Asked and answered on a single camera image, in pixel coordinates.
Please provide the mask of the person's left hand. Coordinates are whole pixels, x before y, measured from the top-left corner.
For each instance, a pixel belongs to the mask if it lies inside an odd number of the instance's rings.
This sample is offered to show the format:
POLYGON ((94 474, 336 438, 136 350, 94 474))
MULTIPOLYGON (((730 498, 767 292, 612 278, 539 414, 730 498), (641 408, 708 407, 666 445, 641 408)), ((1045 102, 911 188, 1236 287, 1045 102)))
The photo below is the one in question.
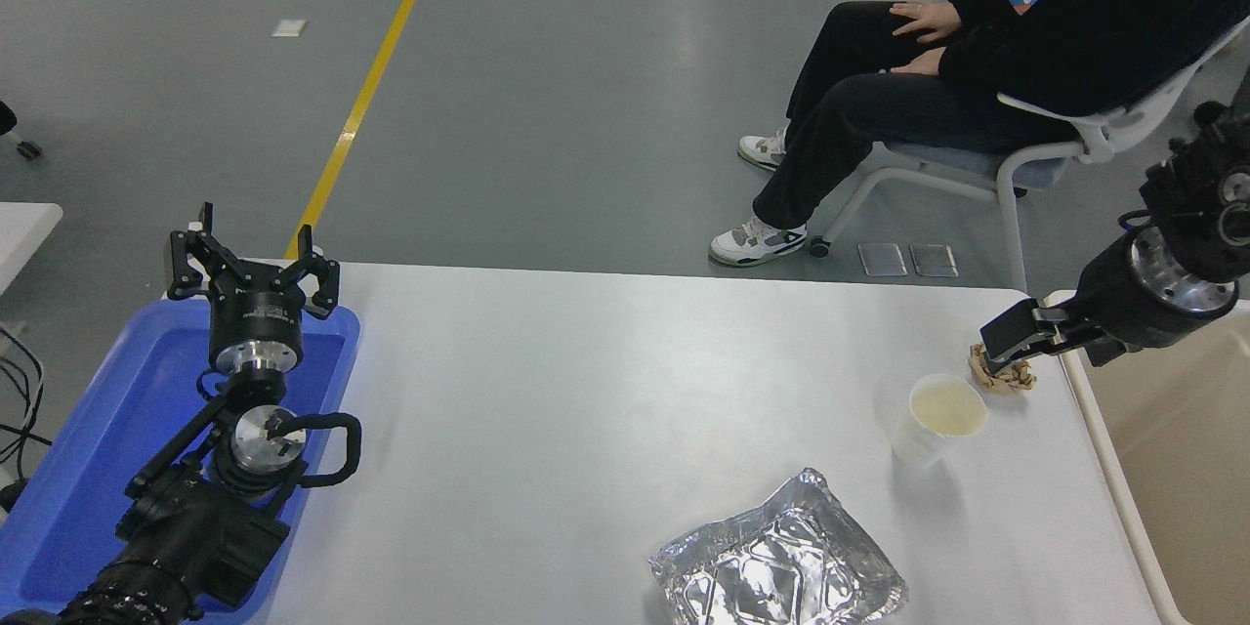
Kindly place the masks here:
POLYGON ((890 68, 894 74, 910 74, 910 76, 938 78, 945 48, 932 48, 901 68, 890 68))

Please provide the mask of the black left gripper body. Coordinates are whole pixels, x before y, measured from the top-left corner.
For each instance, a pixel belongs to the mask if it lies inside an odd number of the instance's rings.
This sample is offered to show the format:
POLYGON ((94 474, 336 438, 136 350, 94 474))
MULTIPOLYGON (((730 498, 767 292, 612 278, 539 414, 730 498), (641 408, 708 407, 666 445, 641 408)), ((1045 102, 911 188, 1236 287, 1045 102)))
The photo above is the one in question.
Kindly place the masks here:
POLYGON ((222 352, 245 342, 278 342, 302 351, 301 310, 308 296, 301 288, 242 288, 232 278, 210 282, 209 350, 222 352))

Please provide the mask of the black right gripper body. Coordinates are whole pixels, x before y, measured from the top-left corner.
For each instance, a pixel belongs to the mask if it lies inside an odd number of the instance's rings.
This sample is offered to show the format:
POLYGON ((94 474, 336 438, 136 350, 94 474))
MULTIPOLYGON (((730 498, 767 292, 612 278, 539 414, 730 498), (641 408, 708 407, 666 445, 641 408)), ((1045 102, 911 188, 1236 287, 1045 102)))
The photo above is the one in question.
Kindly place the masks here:
POLYGON ((1235 306, 1235 282, 1182 266, 1162 232, 1126 232, 1081 272, 1081 318, 1125 348, 1170 348, 1235 306))

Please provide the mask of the person's right hand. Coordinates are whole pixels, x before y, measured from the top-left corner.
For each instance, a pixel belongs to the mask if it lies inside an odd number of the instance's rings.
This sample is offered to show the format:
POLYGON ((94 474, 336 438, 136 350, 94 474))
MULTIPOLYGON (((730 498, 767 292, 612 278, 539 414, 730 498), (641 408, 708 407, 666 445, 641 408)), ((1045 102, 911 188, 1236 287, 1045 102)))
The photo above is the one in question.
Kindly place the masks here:
POLYGON ((892 2, 889 14, 901 19, 892 36, 914 36, 920 45, 932 45, 950 38, 962 28, 962 19, 952 2, 900 1, 892 2))

